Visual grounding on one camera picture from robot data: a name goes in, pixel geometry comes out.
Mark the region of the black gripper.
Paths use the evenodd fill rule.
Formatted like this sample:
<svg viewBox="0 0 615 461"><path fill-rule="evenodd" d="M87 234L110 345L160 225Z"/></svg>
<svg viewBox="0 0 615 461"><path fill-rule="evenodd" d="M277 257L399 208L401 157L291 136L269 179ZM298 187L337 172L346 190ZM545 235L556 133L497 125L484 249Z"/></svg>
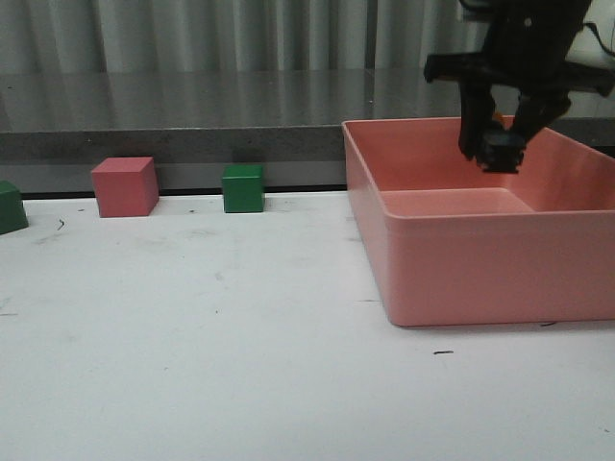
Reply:
<svg viewBox="0 0 615 461"><path fill-rule="evenodd" d="M483 134L492 125L494 85L522 93L511 133L529 143L571 106L568 91L610 94L614 76L606 69L567 60L583 28L589 1L492 1L491 22L478 52L430 54L427 82L458 83L458 147L482 161Z"/></svg>

